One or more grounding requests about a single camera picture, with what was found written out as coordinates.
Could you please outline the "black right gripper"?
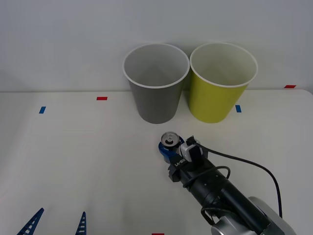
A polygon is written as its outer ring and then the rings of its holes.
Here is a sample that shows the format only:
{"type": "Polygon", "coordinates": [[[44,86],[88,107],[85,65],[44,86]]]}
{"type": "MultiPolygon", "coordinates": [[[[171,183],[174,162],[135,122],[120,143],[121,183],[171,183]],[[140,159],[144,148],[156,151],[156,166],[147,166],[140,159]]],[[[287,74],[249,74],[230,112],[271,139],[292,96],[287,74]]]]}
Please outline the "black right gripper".
{"type": "Polygon", "coordinates": [[[205,157],[196,157],[190,162],[183,157],[173,157],[179,154],[179,147],[184,142],[184,139],[179,136],[178,143],[160,142],[158,149],[165,162],[169,164],[168,173],[171,181],[181,182],[184,188],[190,188],[199,177],[214,172],[217,167],[205,157]]]}

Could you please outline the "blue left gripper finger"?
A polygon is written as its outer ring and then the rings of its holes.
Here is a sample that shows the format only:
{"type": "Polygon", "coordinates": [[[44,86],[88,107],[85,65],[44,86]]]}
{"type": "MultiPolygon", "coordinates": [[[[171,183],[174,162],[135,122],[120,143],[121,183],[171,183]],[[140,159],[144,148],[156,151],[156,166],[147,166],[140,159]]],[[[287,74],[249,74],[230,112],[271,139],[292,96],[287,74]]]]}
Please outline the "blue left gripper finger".
{"type": "Polygon", "coordinates": [[[39,209],[35,213],[35,215],[17,233],[17,235],[33,235],[43,213],[44,208],[39,209]]]}
{"type": "Polygon", "coordinates": [[[86,212],[82,213],[75,235],[86,235],[86,212]]]}

